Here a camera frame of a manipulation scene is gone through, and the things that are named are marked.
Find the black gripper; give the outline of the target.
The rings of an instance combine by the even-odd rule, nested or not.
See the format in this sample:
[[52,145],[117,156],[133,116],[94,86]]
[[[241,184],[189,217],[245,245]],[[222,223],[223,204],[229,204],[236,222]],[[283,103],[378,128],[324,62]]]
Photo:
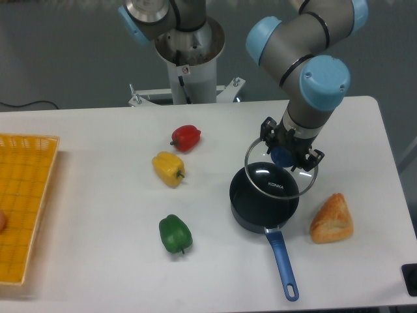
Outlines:
[[318,166],[325,154],[318,149],[310,149],[314,137],[298,138],[294,130],[286,131],[281,128],[278,132],[277,122],[267,117],[261,124],[259,139],[267,146],[266,153],[272,152],[272,161],[274,163],[294,163],[291,171],[297,168],[304,171],[310,171]]

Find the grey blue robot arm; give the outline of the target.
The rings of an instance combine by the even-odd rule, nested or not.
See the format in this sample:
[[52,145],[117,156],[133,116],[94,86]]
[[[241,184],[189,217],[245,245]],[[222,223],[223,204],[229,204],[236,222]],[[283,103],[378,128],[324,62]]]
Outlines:
[[[216,60],[225,34],[204,1],[125,1],[118,13],[133,40],[153,42],[166,62],[175,104],[216,100]],[[248,33],[248,54],[289,96],[281,121],[261,126],[260,138],[277,165],[309,171],[323,159],[312,143],[351,80],[346,65],[324,51],[367,17],[365,1],[304,1],[289,23],[268,16]]]

